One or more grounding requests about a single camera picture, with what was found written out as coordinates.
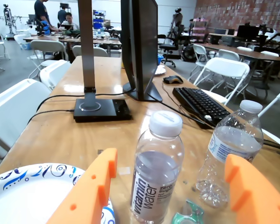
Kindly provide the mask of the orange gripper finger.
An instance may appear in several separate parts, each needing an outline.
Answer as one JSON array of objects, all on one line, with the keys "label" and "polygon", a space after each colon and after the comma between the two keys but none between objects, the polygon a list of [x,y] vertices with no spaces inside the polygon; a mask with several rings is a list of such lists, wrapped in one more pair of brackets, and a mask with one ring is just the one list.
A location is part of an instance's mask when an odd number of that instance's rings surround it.
[{"label": "orange gripper finger", "polygon": [[280,224],[280,193],[250,162],[229,154],[224,179],[237,224]]},{"label": "orange gripper finger", "polygon": [[47,221],[48,224],[99,224],[108,205],[111,179],[117,174],[118,152],[105,149],[81,175]]}]

